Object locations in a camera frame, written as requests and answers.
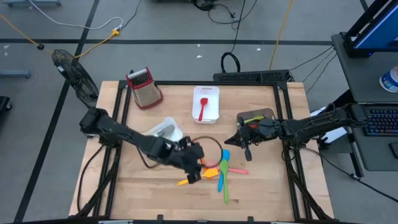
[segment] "red spatula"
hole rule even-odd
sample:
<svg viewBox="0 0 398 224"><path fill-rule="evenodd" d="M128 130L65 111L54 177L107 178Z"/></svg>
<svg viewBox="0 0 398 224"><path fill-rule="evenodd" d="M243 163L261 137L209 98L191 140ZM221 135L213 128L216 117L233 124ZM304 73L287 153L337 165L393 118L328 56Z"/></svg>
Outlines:
<svg viewBox="0 0 398 224"><path fill-rule="evenodd" d="M200 99L201 110L200 110L200 114L199 114L199 121L201 121L201 119L203 118L203 109L204 109L205 105L207 104L207 101L208 101L208 98Z"/></svg>

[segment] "blue monitor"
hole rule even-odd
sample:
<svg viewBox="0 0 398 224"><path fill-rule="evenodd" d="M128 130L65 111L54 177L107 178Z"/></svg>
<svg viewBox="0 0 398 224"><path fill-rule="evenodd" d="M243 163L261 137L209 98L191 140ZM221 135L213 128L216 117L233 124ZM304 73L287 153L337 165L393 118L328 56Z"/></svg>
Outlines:
<svg viewBox="0 0 398 224"><path fill-rule="evenodd" d="M386 9L386 13L374 21L362 38L354 44L355 49L398 50L398 4Z"/></svg>

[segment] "green spoon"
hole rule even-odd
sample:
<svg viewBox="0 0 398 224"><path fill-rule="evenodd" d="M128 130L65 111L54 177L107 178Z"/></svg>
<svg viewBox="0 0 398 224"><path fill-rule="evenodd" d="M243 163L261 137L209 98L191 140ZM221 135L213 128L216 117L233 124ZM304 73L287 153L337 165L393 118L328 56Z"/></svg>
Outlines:
<svg viewBox="0 0 398 224"><path fill-rule="evenodd" d="M224 203L227 205L229 204L229 198L228 198L228 185L226 181L226 173L228 171L228 161L223 159L220 163L220 171L223 173L223 178L224 178Z"/></svg>
<svg viewBox="0 0 398 224"><path fill-rule="evenodd" d="M245 120L243 122L246 124L248 122L255 121L255 120L261 120L261 119L264 119L264 116L255 116L255 117L253 117L251 119L247 119L247 120Z"/></svg>

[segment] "blue spoon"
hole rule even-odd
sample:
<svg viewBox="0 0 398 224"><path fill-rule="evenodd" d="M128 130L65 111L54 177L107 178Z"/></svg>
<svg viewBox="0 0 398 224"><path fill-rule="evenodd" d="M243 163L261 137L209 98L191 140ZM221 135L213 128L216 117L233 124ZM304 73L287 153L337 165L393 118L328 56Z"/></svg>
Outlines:
<svg viewBox="0 0 398 224"><path fill-rule="evenodd" d="M223 160L228 161L229 157L230 157L229 150L223 149ZM221 173L220 179L218 180L218 188L217 188L218 192L221 192L221 189L223 189L223 180L224 180L224 175L223 173Z"/></svg>

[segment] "concrete floor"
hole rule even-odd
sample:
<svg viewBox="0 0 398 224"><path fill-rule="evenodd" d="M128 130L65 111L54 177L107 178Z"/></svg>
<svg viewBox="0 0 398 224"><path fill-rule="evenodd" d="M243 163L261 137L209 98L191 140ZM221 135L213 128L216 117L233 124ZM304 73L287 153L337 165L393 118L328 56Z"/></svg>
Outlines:
<svg viewBox="0 0 398 224"><path fill-rule="evenodd" d="M62 1L62 7L42 7L49 16L60 22L85 24L94 1L69 0ZM220 2L239 14L240 0ZM253 2L254 0L247 0L244 14ZM98 26L114 16L127 19L137 3L138 1L128 0L100 0L92 26ZM259 0L252 14L242 21L238 39L276 40L288 3L289 0ZM65 49L74 54L83 32L80 28L56 25L27 6L8 8L0 5L0 13L31 38L61 39L57 40L59 44L46 44L48 49ZM279 46L272 68L292 68L318 55L328 46L314 44L319 44L319 41L328 42L332 34L348 30L362 13L360 0L295 1L282 40L298 41L295 45ZM219 20L229 19L222 8L213 11L212 15ZM87 38L104 39L117 25L118 22L114 21L104 29L91 30ZM29 69L32 72L31 79L0 80L0 95L10 96L14 105L2 122L0 133L0 223L7 223L13 222L16 215L57 104L63 78L56 71L47 52L13 40L22 37L3 21L0 22L0 30L0 68ZM195 39L198 43L171 44L163 41L159 44L104 44L82 57L80 62L98 86L103 80L120 80L130 69L136 70L143 66L151 69L156 80L211 80L214 73L221 71L221 55L232 46L209 44L207 40L231 40L234 34L229 25L211 22L206 12L183 1L163 0L155 4L151 0L142 0L136 18L115 39ZM318 42L300 42L304 40ZM85 44L83 51L91 46L92 44ZM273 48L270 44L237 45L234 54L241 62L242 71L267 70ZM321 59L294 70L296 81L302 81ZM306 89L310 88L323 66L318 67L305 82ZM234 64L231 60L226 60L226 68L233 71ZM336 58L307 95L310 109L326 105L347 89L343 71ZM85 112L86 108L70 90L24 221L65 218L68 215L86 143L78 127ZM333 153L333 147L325 155L340 167L353 170L348 155ZM324 170L336 218L363 223L394 223L398 219L396 203L353 182L328 165L325 165ZM397 177L396 172L365 172L363 181L398 197Z"/></svg>

